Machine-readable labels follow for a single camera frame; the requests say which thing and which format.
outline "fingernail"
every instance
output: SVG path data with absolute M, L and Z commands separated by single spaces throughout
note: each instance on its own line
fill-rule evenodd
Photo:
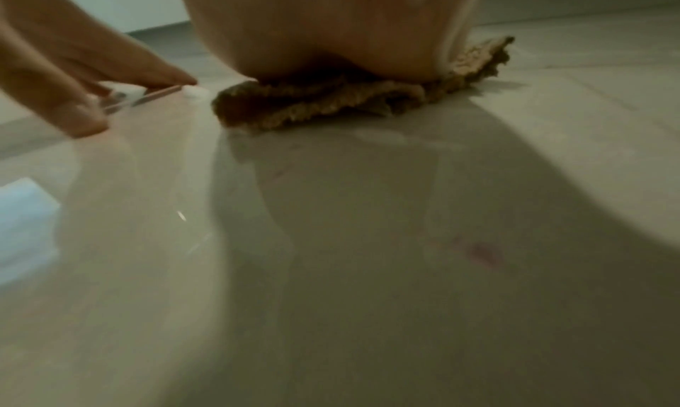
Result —
M 45 117 L 73 138 L 88 137 L 108 129 L 106 115 L 94 105 L 67 103 Z

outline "glossy tile floor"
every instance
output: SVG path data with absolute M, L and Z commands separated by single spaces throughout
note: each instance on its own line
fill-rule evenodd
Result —
M 678 406 L 678 29 L 482 27 L 476 91 L 257 136 L 183 29 L 209 92 L 78 142 L 4 102 L 0 406 Z

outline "brown sponge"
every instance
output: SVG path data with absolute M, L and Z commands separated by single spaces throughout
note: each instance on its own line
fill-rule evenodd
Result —
M 496 76 L 498 66 L 510 60 L 507 46 L 513 41 L 513 37 L 505 37 L 469 47 L 456 59 L 449 77 L 425 84 L 384 80 L 361 72 L 314 81 L 246 81 L 220 92 L 212 110 L 225 127 L 254 130 L 273 130 L 344 108 L 398 115 Z

